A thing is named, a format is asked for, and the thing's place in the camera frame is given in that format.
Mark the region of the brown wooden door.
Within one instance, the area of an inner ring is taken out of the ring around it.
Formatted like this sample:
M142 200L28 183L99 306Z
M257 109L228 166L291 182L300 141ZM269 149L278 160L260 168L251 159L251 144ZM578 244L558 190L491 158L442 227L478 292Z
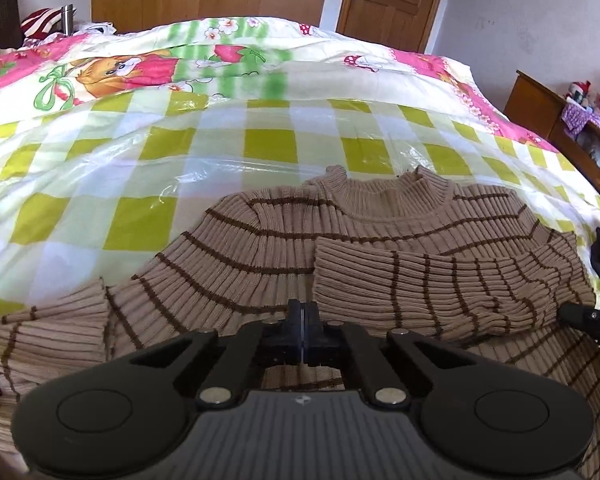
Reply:
M407 52L424 52L440 0L342 0L336 32Z

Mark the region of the wooden side cabinet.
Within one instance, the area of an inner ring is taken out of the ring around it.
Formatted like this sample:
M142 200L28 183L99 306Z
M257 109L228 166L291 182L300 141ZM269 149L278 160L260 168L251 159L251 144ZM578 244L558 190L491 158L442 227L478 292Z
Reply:
M567 101L539 81L517 70L517 79L504 108L515 124L553 144L600 193L600 166L567 133L562 110Z

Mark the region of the beige brown striped knit sweater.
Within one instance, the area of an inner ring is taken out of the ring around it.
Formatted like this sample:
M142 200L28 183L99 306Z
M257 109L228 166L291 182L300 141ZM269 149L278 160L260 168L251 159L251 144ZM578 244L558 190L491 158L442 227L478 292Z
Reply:
M567 301L596 297L573 233L544 226L509 188L460 185L424 168L352 180L339 166L298 186L211 206L128 280L94 281L0 316L0 450L43 382L186 333L231 335L291 299L375 335L403 327L552 378L594 415L581 466L600 479L600 347L562 327Z

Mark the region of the colourful checkered bed quilt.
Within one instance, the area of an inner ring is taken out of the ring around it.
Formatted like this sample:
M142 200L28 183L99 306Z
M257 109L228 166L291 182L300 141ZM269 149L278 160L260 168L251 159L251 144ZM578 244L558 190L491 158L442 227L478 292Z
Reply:
M0 56L0 316L128 280L222 198L424 168L513 190L588 256L600 196L452 60L280 18L206 18Z

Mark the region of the metal thermos flask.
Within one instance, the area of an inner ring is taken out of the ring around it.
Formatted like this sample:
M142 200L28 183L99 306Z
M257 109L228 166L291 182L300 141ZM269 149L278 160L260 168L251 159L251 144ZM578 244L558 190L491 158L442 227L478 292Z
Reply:
M74 6L72 3L61 7L61 31L65 36L72 36L74 32Z

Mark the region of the red plush toy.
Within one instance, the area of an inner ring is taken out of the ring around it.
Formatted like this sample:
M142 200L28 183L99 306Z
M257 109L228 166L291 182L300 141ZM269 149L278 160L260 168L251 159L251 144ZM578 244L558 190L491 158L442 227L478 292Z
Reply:
M588 92L591 88L591 81L573 81L567 91L566 99L571 100L582 107L588 106Z

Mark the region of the purple patterned cloth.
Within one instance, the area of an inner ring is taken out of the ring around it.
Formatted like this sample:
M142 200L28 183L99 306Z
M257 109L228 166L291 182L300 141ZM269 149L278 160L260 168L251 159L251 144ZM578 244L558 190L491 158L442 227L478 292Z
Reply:
M562 110L562 122L565 125L565 133L573 138L577 136L589 122L596 122L596 115L592 110L568 101Z

